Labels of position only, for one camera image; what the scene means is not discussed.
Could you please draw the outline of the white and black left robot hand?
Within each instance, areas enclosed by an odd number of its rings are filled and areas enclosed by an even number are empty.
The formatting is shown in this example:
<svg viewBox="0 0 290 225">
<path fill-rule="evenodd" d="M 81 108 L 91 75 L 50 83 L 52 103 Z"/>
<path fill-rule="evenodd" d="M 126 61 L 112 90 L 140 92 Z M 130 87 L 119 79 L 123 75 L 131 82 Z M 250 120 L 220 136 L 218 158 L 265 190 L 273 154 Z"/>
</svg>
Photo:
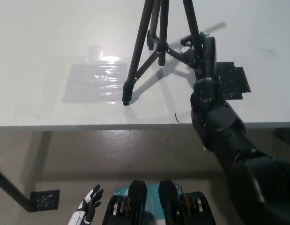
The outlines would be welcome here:
<svg viewBox="0 0 290 225">
<path fill-rule="evenodd" d="M 94 218 L 96 207 L 101 204 L 100 199 L 103 191 L 99 184 L 91 189 L 77 210 L 72 214 L 68 225 L 90 225 Z"/>
</svg>

